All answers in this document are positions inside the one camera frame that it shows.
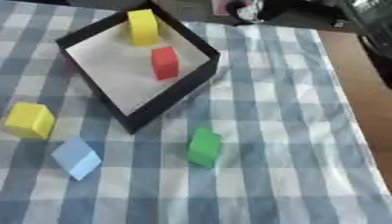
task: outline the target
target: checkered tablecloth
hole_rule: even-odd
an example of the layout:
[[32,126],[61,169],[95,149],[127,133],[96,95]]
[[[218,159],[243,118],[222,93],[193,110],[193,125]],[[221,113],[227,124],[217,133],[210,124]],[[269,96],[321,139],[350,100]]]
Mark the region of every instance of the checkered tablecloth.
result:
[[[392,223],[391,198],[316,31],[189,23],[221,52],[209,87],[130,136],[53,41],[110,12],[0,2],[0,109],[44,103],[48,141],[0,133],[0,223]],[[188,164],[199,126],[213,169]],[[80,135],[103,164],[70,179],[51,152]]]

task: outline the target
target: blue and white checkered cloth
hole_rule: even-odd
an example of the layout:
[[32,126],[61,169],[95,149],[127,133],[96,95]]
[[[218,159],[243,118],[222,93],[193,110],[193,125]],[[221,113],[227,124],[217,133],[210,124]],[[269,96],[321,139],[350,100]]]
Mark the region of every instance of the blue and white checkered cloth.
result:
[[[209,87],[130,136],[54,40],[110,12],[0,2],[0,109],[46,104],[49,141],[0,133],[0,223],[392,223],[391,198],[316,31],[189,23],[222,56]],[[214,169],[188,164],[199,126]],[[78,182],[51,152],[79,134],[102,158]]]

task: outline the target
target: cube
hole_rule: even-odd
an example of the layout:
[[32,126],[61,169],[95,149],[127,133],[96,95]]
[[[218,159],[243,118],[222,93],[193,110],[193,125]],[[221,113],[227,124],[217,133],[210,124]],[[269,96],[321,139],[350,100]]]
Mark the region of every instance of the cube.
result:
[[23,138],[47,139],[54,124],[54,116],[47,106],[31,102],[17,102],[5,120],[5,129]]
[[189,146],[188,160],[211,168],[220,153],[220,146],[220,135],[213,133],[210,129],[198,128]]
[[159,81],[179,75],[179,60],[171,46],[152,49],[151,64]]
[[95,151],[79,136],[68,138],[52,157],[74,179],[84,179],[100,163]]
[[152,10],[128,11],[129,33],[135,46],[158,42],[158,23]]

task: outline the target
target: toy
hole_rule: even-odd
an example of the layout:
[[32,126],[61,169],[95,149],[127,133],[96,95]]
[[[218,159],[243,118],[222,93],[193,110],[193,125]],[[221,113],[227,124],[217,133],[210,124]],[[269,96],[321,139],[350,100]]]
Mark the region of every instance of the toy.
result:
[[220,146],[220,135],[213,133],[210,129],[198,128],[189,146],[188,160],[211,168],[220,153]]
[[158,24],[152,10],[128,11],[129,33],[135,46],[158,42]]
[[77,180],[86,177],[101,163],[95,151],[79,136],[68,138],[52,153],[52,157]]
[[179,60],[170,46],[151,50],[151,63],[158,80],[165,80],[179,75]]
[[54,124],[54,116],[43,104],[17,102],[5,120],[5,129],[24,138],[47,139]]

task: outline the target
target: open box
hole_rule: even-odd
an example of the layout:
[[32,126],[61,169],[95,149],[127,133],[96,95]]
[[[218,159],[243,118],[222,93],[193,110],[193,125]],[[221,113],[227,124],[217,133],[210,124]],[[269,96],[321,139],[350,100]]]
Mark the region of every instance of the open box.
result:
[[[127,11],[152,9],[159,43],[130,42]],[[57,40],[61,51],[122,126],[133,134],[215,75],[220,54],[195,33],[147,1]],[[171,46],[178,78],[157,80],[151,49]]]

